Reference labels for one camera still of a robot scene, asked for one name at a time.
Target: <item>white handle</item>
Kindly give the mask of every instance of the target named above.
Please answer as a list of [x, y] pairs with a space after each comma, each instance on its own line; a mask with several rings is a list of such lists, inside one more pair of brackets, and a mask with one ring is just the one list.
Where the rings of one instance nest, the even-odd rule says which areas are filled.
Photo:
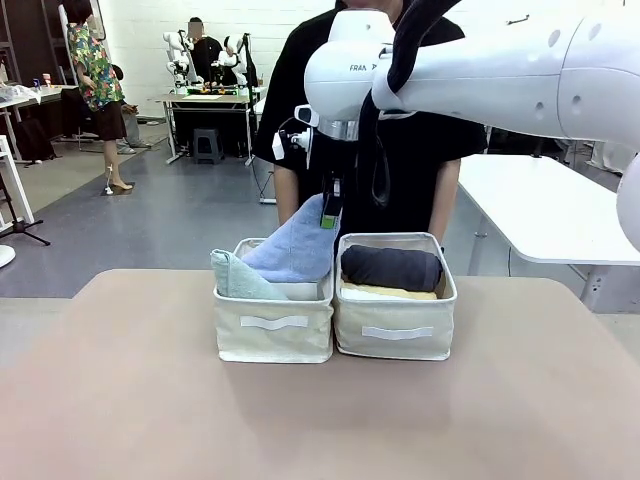
[[265, 330], [282, 330], [286, 327], [302, 327], [307, 328], [309, 326], [309, 317], [293, 316], [283, 317], [278, 320], [267, 320], [259, 317], [240, 317], [241, 327], [256, 327], [263, 328]]
[[362, 327], [362, 336], [381, 340], [415, 340], [416, 338], [433, 337], [433, 327], [413, 330], [384, 330], [375, 327]]

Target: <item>woman in floral shirt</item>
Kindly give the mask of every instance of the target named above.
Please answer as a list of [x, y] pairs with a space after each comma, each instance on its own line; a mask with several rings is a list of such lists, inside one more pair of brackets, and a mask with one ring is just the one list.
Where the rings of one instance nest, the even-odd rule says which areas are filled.
[[112, 183], [129, 190], [120, 177], [118, 147], [116, 140], [126, 137], [122, 119], [122, 87], [109, 62], [107, 52], [99, 40], [91, 36], [87, 21], [93, 16], [90, 0], [64, 0], [64, 9], [69, 20], [69, 52], [78, 74], [80, 93], [96, 120], [98, 135], [104, 141], [105, 174], [111, 167]]

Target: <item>floor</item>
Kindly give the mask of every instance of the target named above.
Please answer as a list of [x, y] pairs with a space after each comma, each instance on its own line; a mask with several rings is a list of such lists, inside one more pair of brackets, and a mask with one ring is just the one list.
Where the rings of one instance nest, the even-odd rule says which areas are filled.
[[[97, 273], [208, 269], [213, 248], [233, 249], [243, 238], [267, 236], [277, 226], [275, 207], [258, 203], [256, 183], [262, 186], [268, 179], [261, 162], [256, 162], [255, 176], [238, 159], [195, 165], [184, 158], [167, 166], [169, 149], [161, 142], [123, 164], [123, 177], [136, 182], [131, 196], [103, 197], [104, 180], [97, 176], [102, 157], [74, 153], [73, 146], [57, 148], [64, 149], [64, 159], [20, 171], [36, 217], [45, 221], [36, 233], [52, 245], [42, 247], [20, 236], [3, 241], [18, 256], [0, 270], [0, 368], [55, 323], [68, 299]], [[602, 179], [607, 182], [615, 188], [615, 179]], [[466, 273], [479, 218], [461, 193], [444, 242], [457, 275]], [[481, 274], [548, 277], [576, 295], [582, 291], [584, 281], [569, 267], [509, 257], [499, 234], [490, 232]], [[640, 317], [600, 318], [640, 361]]]

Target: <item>stool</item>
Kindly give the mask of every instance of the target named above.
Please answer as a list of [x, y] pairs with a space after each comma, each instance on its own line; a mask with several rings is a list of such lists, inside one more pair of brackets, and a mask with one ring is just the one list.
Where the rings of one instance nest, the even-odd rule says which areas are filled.
[[200, 163], [200, 160], [216, 163], [224, 159], [218, 129], [196, 128], [193, 131], [193, 159], [196, 163]]

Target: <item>colorful shirt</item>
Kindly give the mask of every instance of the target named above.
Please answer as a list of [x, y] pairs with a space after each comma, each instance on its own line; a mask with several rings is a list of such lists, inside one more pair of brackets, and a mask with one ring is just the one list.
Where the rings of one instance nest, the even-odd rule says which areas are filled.
[[91, 89], [78, 79], [80, 93], [89, 108], [96, 111], [108, 103], [123, 100], [122, 87], [109, 62], [107, 51], [99, 40], [91, 36], [87, 24], [70, 25], [68, 39], [74, 67], [83, 65], [85, 75], [96, 84], [96, 88]]

